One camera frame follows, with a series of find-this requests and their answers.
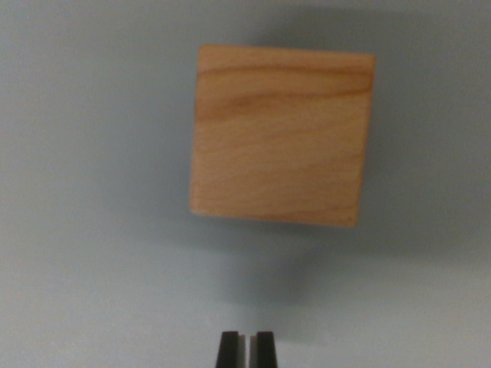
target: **light blue background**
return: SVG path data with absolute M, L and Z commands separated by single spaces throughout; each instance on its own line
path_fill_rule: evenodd
M 1 2 L 0 366 L 491 366 L 491 5 Z M 355 229 L 189 213 L 197 48 L 377 55 Z

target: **block face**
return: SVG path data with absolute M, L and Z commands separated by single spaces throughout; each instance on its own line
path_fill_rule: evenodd
M 368 54 L 201 47 L 191 209 L 355 225 L 373 77 Z

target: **wooden cube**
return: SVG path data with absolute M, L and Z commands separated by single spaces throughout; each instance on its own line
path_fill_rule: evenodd
M 354 226 L 374 67 L 369 54 L 202 46 L 191 210 Z

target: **wooden block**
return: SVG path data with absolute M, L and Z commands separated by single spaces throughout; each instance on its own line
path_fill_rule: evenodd
M 202 46 L 191 210 L 355 225 L 374 66 L 369 54 Z

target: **wood grain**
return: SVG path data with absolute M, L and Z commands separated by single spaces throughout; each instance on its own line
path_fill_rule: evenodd
M 355 225 L 374 65 L 369 54 L 202 46 L 192 211 Z

